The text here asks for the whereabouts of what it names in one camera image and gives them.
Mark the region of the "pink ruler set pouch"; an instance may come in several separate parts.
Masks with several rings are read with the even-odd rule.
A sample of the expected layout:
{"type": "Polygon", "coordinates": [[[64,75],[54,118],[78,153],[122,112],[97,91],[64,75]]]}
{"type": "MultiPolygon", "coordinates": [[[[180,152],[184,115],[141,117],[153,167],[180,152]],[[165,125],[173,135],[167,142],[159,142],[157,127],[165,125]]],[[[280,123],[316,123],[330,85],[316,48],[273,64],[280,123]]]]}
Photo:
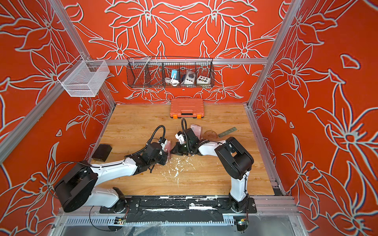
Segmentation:
{"type": "Polygon", "coordinates": [[[167,160],[166,160],[166,163],[168,163],[171,159],[171,141],[170,140],[166,140],[165,143],[164,143],[164,153],[166,154],[166,157],[167,157],[167,160]]]}

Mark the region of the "clear brown protractor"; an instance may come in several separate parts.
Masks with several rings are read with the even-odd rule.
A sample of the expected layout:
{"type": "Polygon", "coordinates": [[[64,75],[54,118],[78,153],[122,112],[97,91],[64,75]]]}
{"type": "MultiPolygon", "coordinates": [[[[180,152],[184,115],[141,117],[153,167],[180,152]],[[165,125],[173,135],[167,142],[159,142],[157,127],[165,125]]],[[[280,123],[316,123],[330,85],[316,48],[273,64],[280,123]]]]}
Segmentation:
{"type": "Polygon", "coordinates": [[[214,140],[218,138],[218,134],[212,130],[208,130],[204,132],[202,137],[207,140],[214,140]]]}

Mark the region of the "green straight ruler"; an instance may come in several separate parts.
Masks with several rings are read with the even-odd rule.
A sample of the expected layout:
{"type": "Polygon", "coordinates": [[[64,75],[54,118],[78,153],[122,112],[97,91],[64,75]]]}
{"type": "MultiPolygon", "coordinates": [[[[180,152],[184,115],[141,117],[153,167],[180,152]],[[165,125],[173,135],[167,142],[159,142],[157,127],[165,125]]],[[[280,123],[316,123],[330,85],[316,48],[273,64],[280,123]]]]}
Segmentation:
{"type": "Polygon", "coordinates": [[[219,134],[218,134],[218,137],[219,137],[219,138],[222,138],[222,137],[224,137],[224,136],[230,135],[231,133],[233,133],[233,132],[235,132],[235,131],[237,131],[237,128],[236,128],[236,127],[230,128],[230,129],[228,129],[228,130],[226,130],[226,131],[224,131],[224,132],[219,133],[219,134]]]}

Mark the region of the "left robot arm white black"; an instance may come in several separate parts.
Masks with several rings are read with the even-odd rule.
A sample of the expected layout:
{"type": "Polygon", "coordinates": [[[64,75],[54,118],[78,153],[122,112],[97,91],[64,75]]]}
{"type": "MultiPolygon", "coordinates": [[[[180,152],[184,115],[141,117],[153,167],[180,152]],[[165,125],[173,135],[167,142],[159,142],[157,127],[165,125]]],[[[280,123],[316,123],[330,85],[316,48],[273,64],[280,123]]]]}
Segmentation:
{"type": "Polygon", "coordinates": [[[130,206],[122,191],[116,187],[104,189],[100,184],[121,177],[153,171],[156,165],[165,165],[170,158],[171,142],[162,135],[154,142],[154,135],[141,150],[128,154],[120,161],[89,164],[81,161],[53,187],[64,212],[81,207],[100,206],[120,213],[130,206]]]}

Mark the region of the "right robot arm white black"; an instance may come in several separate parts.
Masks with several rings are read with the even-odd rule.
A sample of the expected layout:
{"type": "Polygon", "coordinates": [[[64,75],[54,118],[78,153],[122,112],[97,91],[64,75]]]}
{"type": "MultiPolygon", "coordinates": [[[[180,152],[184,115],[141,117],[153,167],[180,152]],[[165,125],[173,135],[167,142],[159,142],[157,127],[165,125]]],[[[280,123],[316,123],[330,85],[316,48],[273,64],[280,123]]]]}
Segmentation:
{"type": "Polygon", "coordinates": [[[254,164],[252,155],[234,137],[223,141],[200,140],[195,132],[188,128],[185,119],[181,120],[181,128],[182,130],[175,135],[178,142],[171,153],[218,157],[231,177],[231,189],[225,207],[217,207],[217,209],[231,209],[236,213],[247,210],[249,206],[248,178],[254,164]]]}

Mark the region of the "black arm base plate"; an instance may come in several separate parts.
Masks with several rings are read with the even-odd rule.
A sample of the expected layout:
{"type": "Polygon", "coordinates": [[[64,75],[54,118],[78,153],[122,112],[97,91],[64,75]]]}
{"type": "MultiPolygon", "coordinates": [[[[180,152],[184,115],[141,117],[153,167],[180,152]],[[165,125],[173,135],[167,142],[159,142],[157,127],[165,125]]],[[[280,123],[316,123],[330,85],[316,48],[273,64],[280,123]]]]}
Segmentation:
{"type": "Polygon", "coordinates": [[[249,196],[237,203],[230,196],[127,196],[121,206],[101,207],[102,214],[138,213],[143,210],[214,210],[219,213],[257,213],[255,200],[249,196]]]}

